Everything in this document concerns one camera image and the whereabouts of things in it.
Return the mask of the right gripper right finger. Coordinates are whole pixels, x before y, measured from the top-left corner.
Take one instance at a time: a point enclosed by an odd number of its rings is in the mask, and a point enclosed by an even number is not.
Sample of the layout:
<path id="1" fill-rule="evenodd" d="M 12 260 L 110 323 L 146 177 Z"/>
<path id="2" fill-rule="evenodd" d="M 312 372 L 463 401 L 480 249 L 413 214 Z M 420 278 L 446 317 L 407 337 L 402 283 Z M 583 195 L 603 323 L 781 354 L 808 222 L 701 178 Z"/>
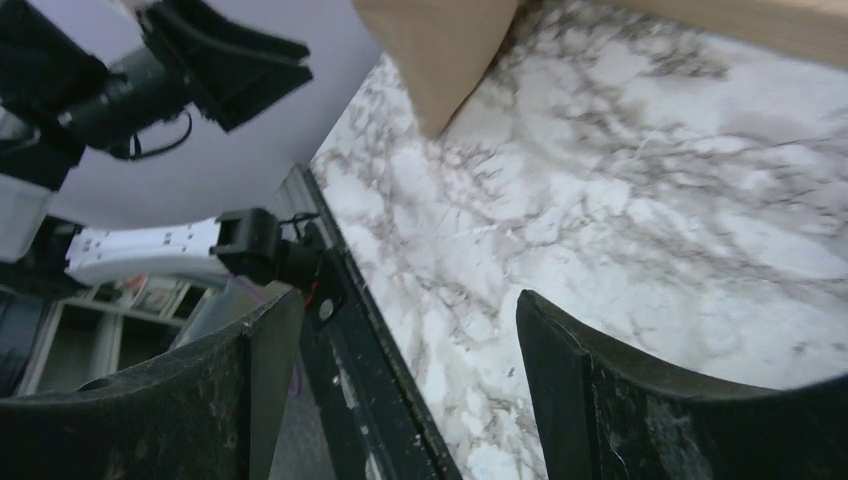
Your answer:
<path id="1" fill-rule="evenodd" d="M 772 390 L 697 373 L 536 292 L 516 327 L 553 479 L 843 479 L 847 380 Z"/>

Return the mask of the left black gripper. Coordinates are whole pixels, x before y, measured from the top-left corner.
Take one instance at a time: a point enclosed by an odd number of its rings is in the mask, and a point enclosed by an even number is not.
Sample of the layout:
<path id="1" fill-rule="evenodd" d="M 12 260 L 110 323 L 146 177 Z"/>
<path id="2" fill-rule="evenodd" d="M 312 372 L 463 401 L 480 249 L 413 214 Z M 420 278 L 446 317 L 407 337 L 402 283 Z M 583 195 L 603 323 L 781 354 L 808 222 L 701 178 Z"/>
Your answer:
<path id="1" fill-rule="evenodd" d="M 112 64 L 102 86 L 58 116 L 93 149 L 138 153 L 141 131 L 191 103 L 230 132 L 313 80 L 306 45 L 235 23 L 203 1 L 155 1 L 137 21 L 150 50 Z"/>

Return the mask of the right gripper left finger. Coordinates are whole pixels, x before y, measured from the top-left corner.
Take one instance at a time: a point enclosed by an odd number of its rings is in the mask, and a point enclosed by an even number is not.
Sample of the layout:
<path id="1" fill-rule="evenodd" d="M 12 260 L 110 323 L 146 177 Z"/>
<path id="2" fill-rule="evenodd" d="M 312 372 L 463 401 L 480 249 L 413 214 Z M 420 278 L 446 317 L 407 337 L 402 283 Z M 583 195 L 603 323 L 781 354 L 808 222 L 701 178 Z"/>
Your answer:
<path id="1" fill-rule="evenodd" d="M 304 307 L 246 316 L 73 392 L 1 403 L 5 479 L 265 479 Z"/>

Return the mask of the beige shorts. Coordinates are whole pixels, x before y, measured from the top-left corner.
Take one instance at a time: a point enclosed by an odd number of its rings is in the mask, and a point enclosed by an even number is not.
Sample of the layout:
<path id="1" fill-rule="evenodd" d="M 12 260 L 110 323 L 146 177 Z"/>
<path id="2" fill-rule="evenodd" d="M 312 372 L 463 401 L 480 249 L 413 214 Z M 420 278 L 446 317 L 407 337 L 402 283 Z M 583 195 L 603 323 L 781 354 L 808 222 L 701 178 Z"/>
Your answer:
<path id="1" fill-rule="evenodd" d="M 360 0 L 358 17 L 397 67 L 434 139 L 476 89 L 523 5 L 516 0 Z"/>

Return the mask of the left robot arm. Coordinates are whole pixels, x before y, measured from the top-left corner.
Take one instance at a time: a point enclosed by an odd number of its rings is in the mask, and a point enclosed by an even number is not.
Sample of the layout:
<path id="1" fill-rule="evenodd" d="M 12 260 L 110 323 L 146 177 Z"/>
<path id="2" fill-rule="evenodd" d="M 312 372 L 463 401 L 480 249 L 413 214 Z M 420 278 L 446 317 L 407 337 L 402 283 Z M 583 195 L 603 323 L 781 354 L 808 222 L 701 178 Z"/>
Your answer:
<path id="1" fill-rule="evenodd" d="M 309 49 L 202 1 L 127 1 L 142 45 L 106 65 L 27 1 L 1 5 L 1 284 L 65 298 L 135 274 L 243 276 L 304 291 L 327 271 L 261 208 L 187 223 L 139 211 L 151 126 L 199 113 L 232 131 L 308 83 Z"/>

